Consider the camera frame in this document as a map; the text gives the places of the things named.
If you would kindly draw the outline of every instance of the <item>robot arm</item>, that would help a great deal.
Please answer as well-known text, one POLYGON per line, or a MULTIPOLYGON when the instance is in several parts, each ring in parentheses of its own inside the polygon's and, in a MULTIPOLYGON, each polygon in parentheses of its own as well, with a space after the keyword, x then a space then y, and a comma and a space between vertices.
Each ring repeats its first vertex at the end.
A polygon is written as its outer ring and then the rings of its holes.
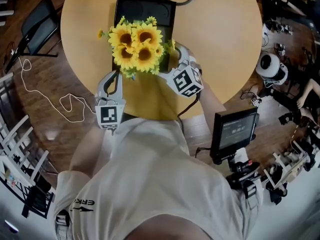
MULTIPOLYGON (((159 77, 166 80, 167 85, 178 95, 190 98, 199 93, 204 85, 199 69, 192 67, 196 59, 190 55, 189 50, 180 44, 176 46, 179 52, 179 64, 169 73, 159 73, 159 77)), ((107 74, 99 83, 95 106, 98 125, 101 129, 115 130, 121 123, 126 100, 123 99, 122 74, 115 70, 107 74), (115 89, 108 92, 108 88, 115 81, 115 89)))

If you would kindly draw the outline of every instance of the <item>white cable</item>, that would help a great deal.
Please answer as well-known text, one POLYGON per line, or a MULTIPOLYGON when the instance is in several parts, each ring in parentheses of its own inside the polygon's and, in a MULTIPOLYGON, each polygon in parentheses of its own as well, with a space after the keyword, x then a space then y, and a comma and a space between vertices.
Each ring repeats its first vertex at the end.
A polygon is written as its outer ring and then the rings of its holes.
POLYGON ((80 101, 80 102, 82 103, 82 105, 83 105, 83 109, 82 109, 82 120, 81 120, 81 121, 70 121, 68 118, 65 117, 65 115, 63 115, 63 114, 52 104, 52 102, 50 101, 50 99, 49 99, 46 95, 44 95, 41 91, 38 91, 38 90, 28 90, 28 89, 27 89, 26 83, 25 83, 24 77, 23 77, 23 72, 24 72, 24 71, 30 71, 30 70, 32 69, 32 65, 31 65, 30 60, 28 60, 28 59, 25 59, 25 60, 23 61, 23 64, 22 64, 20 58, 19 58, 19 61, 20 61, 20 65, 21 65, 21 79, 22 79, 22 82, 23 82, 23 85, 24 85, 25 90, 26 90, 27 92, 29 92, 29 93, 37 92, 37 93, 41 94, 43 97, 45 97, 45 98, 49 101, 49 103, 51 104, 51 106, 52 106, 61 116, 63 116, 64 119, 66 119, 68 122, 70 122, 70 123, 81 123, 81 122, 83 122, 83 121, 85 120, 85 108, 86 108, 86 106, 88 107, 88 109, 91 111, 92 114, 96 114, 95 112, 93 112, 93 110, 91 109, 91 107, 87 104, 85 98, 83 98, 83 97, 77 97, 77 96, 74 96, 74 95, 71 94, 71 93, 68 93, 67 95, 65 95, 65 96, 63 96, 63 97, 61 97, 61 98, 59 99, 59 102, 60 102, 61 106, 63 107, 63 109, 64 109, 66 112, 70 113, 70 112, 72 111, 71 97, 74 97, 76 100, 80 101), (25 63, 26 63, 26 62, 28 62, 28 63, 30 64, 30 68, 29 68, 29 69, 25 69, 25 63), (69 96, 70 107, 71 107, 70 110, 66 109, 66 107, 61 103, 61 100, 64 99, 64 98, 66 98, 67 96, 69 96))

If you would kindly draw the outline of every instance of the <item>flower bouquet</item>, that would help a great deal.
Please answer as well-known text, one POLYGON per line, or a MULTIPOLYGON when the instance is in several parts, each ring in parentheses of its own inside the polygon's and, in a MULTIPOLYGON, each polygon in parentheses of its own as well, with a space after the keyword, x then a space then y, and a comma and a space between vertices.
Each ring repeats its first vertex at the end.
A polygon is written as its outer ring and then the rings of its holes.
POLYGON ((129 22, 122 16, 116 27, 111 27, 108 33, 100 30, 98 38, 108 38, 112 47, 114 63, 127 78, 134 78, 137 72, 157 75, 159 64, 165 54, 175 51, 175 41, 169 40, 162 45, 161 30, 157 28, 155 17, 146 21, 129 22))

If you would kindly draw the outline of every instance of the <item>strap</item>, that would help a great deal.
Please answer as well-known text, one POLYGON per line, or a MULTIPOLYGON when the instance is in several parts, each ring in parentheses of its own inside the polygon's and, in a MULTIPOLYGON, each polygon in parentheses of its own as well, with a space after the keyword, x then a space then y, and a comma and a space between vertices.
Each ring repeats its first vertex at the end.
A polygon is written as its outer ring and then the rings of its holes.
POLYGON ((62 210, 55 218, 55 233, 58 240, 73 240, 72 223, 70 215, 62 210))

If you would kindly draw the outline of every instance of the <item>black chair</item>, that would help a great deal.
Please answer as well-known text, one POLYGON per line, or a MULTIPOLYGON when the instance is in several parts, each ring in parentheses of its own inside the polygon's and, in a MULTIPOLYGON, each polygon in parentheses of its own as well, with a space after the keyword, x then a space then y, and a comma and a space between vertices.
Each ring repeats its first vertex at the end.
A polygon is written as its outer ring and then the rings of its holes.
MULTIPOLYGON (((34 170, 26 168, 25 171, 31 176, 34 170)), ((25 218, 28 218, 29 211, 35 212, 35 210, 44 214, 46 218, 52 201, 53 194, 49 193, 51 184, 39 173, 36 175, 36 178, 38 180, 35 183, 35 186, 29 188, 29 192, 26 193, 26 199, 21 214, 25 218)))
POLYGON ((46 42, 58 31, 60 28, 60 18, 58 12, 61 11, 62 6, 55 9, 51 0, 42 0, 29 14, 22 24, 23 38, 17 46, 14 54, 6 66, 5 73, 8 73, 11 67, 20 56, 40 56, 40 57, 54 57, 58 54, 48 54, 60 40, 45 54, 38 53, 46 42))

